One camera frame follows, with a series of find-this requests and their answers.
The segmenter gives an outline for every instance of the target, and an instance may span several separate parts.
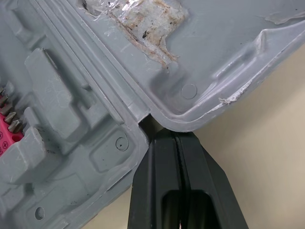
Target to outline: screwdriver bit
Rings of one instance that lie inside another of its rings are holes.
[[[4,95],[2,98],[0,98],[0,108],[2,108],[5,105],[7,100],[8,100],[7,94]]]
[[[4,121],[7,123],[7,124],[11,124],[11,122],[13,121],[13,118],[16,116],[16,112],[11,112],[8,114],[8,116],[6,116],[6,118],[4,119]]]
[[[3,116],[7,116],[12,108],[12,104],[5,105],[3,108],[0,109],[0,114],[2,114]]]
[[[19,119],[12,121],[11,125],[8,127],[8,130],[13,134],[18,133],[21,129],[22,122]]]

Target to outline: gray plastic tool case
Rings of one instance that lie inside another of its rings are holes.
[[[0,156],[1,229],[81,228],[130,186],[148,114],[197,129],[305,42],[304,0],[1,0],[0,10],[0,84],[25,124]]]

